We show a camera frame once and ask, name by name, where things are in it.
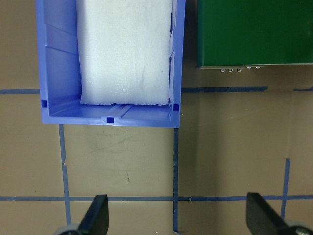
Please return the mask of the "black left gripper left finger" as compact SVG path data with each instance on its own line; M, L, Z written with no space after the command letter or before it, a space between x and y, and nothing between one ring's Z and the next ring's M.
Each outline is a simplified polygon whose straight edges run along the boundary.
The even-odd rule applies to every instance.
M106 194L95 196L78 226L80 235L106 235L109 228L109 208Z

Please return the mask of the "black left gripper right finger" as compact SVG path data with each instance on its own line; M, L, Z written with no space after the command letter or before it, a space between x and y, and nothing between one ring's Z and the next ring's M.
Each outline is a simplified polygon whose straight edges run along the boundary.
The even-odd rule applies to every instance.
M246 225L252 235L284 235L289 227L256 192L246 195Z

